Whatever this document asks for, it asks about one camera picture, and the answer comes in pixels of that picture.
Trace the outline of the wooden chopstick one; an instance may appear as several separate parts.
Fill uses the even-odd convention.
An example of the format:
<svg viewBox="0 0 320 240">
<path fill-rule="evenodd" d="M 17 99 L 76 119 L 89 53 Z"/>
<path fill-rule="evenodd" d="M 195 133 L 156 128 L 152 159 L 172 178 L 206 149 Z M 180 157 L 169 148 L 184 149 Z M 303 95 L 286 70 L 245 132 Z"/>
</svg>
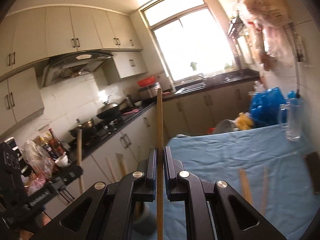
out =
<svg viewBox="0 0 320 240">
<path fill-rule="evenodd" d="M 106 163 L 107 163 L 107 165 L 108 165 L 110 174 L 111 174 L 111 176 L 112 176 L 113 182 L 115 183 L 115 182 L 118 181 L 118 178 L 117 178 L 117 175 L 116 175 L 116 173 L 115 173 L 115 171 L 114 171 L 113 165 L 112 165 L 109 157 L 105 157 L 105 159 L 106 159 Z"/>
</svg>

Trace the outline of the wooden chopstick seven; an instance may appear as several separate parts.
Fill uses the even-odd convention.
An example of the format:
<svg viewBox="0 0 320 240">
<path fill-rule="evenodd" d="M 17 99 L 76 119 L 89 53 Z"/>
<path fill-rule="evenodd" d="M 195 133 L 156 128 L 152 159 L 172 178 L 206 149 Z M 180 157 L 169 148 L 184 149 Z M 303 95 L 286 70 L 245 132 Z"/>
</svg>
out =
<svg viewBox="0 0 320 240">
<path fill-rule="evenodd" d="M 157 239 L 163 239 L 163 106 L 162 89 L 157 89 Z"/>
</svg>

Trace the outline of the wooden chopstick eight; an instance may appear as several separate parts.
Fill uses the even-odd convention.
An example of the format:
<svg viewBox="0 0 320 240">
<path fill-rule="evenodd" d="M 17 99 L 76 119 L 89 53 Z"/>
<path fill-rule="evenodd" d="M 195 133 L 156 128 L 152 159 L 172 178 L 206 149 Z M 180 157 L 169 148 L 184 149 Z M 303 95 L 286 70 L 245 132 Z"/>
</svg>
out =
<svg viewBox="0 0 320 240">
<path fill-rule="evenodd" d="M 251 194 L 251 189 L 249 186 L 249 181 L 248 181 L 245 170 L 241 168 L 239 170 L 239 174 L 240 174 L 242 196 L 249 204 L 253 205 L 253 198 L 252 198 L 252 194 Z"/>
</svg>

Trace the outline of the wooden chopstick three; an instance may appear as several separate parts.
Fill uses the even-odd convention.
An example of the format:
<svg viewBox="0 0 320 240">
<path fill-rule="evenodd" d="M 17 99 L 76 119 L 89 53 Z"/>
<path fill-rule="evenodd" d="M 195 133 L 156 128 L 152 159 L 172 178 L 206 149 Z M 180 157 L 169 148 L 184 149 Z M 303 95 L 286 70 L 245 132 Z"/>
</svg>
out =
<svg viewBox="0 0 320 240">
<path fill-rule="evenodd" d="M 77 134 L 76 162 L 78 166 L 82 167 L 82 129 L 80 128 Z M 85 192 L 85 185 L 82 175 L 79 177 L 79 188 L 80 193 L 83 194 Z"/>
</svg>

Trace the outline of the wooden chopstick nine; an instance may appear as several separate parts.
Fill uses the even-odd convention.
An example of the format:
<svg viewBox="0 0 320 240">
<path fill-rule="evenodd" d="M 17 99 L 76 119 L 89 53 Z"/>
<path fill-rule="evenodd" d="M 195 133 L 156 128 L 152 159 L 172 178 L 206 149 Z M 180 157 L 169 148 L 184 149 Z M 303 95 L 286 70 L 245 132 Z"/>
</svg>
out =
<svg viewBox="0 0 320 240">
<path fill-rule="evenodd" d="M 264 216 L 266 212 L 267 205 L 267 196 L 268 196 L 268 169 L 264 167 L 264 176 L 263 176 L 263 192 L 261 197 L 261 207 L 260 213 Z"/>
</svg>

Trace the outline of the wooden chopstick ten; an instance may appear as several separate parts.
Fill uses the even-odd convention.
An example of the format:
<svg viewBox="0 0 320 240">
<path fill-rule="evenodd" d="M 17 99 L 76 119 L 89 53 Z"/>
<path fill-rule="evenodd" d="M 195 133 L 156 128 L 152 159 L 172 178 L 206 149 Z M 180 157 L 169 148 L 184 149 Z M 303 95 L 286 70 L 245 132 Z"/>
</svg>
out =
<svg viewBox="0 0 320 240">
<path fill-rule="evenodd" d="M 137 145 L 137 158 L 138 158 L 138 163 L 139 163 L 142 160 L 141 145 Z"/>
</svg>

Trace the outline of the wooden chopstick two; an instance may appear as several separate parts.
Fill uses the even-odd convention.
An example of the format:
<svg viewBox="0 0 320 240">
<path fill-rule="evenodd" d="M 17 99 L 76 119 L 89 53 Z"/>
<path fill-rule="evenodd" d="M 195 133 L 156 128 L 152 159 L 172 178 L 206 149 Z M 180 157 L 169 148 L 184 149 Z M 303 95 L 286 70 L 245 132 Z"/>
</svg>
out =
<svg viewBox="0 0 320 240">
<path fill-rule="evenodd" d="M 117 158 L 117 162 L 118 162 L 119 169 L 121 172 L 121 176 L 124 177 L 129 173 L 124 155 L 121 153 L 117 153 L 116 158 Z"/>
</svg>

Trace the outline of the dark grey utensil holder cup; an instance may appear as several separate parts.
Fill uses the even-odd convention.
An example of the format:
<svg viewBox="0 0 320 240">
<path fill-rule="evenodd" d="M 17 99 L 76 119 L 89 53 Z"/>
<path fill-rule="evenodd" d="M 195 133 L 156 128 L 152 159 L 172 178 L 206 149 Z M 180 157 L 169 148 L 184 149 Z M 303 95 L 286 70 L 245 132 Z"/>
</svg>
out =
<svg viewBox="0 0 320 240">
<path fill-rule="evenodd" d="M 133 214 L 133 222 L 134 224 L 139 224 L 145 221 L 149 215 L 150 209 L 148 204 L 145 202 L 136 202 L 134 214 Z"/>
</svg>

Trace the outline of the white bowl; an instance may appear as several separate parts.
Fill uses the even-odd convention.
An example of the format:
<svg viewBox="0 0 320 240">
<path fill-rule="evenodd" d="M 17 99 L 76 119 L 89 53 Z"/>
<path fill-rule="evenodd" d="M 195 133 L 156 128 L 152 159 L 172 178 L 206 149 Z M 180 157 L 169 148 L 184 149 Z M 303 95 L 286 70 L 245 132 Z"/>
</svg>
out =
<svg viewBox="0 0 320 240">
<path fill-rule="evenodd" d="M 68 165 L 68 155 L 64 153 L 58 157 L 55 161 L 55 164 L 60 168 L 66 167 Z"/>
</svg>

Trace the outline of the sauce bottles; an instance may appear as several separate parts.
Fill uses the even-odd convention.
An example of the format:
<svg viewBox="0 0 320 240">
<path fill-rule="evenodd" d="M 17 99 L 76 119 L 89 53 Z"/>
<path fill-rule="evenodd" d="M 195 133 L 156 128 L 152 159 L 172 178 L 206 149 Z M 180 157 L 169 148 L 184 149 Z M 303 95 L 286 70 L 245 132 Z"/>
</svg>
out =
<svg viewBox="0 0 320 240">
<path fill-rule="evenodd" d="M 61 142 L 58 140 L 58 138 L 55 136 L 51 128 L 49 128 L 48 132 L 46 133 L 46 143 L 52 149 L 52 156 L 54 160 L 58 159 L 59 157 L 65 154 L 66 152 L 65 148 L 63 147 Z"/>
</svg>

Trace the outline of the blue towel table cover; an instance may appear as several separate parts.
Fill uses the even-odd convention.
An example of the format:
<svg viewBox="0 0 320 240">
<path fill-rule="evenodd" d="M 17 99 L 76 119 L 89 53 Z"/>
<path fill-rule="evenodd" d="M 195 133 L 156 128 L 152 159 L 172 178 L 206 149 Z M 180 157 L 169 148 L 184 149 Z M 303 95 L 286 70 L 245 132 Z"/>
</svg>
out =
<svg viewBox="0 0 320 240">
<path fill-rule="evenodd" d="M 319 209 L 304 157 L 315 147 L 301 136 L 288 141 L 279 125 L 204 135 L 174 137 L 172 157 L 200 179 L 226 181 L 240 192 L 240 170 L 246 172 L 253 206 L 261 210 L 263 180 L 268 180 L 265 218 L 287 239 L 299 239 Z"/>
</svg>

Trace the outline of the red plastic basin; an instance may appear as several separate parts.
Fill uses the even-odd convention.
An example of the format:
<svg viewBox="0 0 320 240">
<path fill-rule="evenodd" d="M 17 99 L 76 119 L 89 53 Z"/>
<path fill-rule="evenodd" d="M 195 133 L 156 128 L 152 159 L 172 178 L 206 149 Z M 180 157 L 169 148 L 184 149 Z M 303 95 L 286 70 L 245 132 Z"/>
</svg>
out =
<svg viewBox="0 0 320 240">
<path fill-rule="evenodd" d="M 137 84 L 139 85 L 139 87 L 146 87 L 146 86 L 150 86 L 152 84 L 154 84 L 156 82 L 156 78 L 155 76 L 150 76 L 147 78 L 144 78 L 142 80 L 137 81 Z"/>
</svg>

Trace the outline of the clear glass mug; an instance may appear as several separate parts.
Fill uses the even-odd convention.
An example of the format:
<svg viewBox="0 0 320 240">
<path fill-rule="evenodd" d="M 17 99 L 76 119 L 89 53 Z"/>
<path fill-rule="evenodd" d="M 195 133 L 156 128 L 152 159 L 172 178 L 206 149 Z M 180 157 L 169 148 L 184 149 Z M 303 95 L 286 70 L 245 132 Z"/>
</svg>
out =
<svg viewBox="0 0 320 240">
<path fill-rule="evenodd" d="M 302 136 L 303 101 L 292 98 L 279 105 L 278 121 L 289 141 L 297 141 Z"/>
</svg>

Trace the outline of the black smartphone gold case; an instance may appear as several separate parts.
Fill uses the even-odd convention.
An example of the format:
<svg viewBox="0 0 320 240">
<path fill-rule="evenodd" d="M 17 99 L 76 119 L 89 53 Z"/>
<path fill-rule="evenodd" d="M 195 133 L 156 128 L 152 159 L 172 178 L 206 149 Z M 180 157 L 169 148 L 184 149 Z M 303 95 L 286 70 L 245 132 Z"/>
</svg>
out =
<svg viewBox="0 0 320 240">
<path fill-rule="evenodd" d="M 312 152 L 304 156 L 305 163 L 307 165 L 313 192 L 314 194 L 319 194 L 320 191 L 320 175 L 319 175 L 319 154 L 317 152 Z"/>
</svg>

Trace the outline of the hanging plastic bags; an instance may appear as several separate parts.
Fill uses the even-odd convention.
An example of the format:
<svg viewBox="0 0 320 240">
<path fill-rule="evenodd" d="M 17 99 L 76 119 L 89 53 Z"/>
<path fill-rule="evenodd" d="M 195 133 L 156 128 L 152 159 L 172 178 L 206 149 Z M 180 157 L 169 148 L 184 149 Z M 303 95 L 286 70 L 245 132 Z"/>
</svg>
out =
<svg viewBox="0 0 320 240">
<path fill-rule="evenodd" d="M 292 67 L 292 47 L 284 31 L 291 23 L 284 0 L 238 0 L 239 17 L 244 24 L 251 58 L 265 71 L 281 65 Z"/>
</svg>

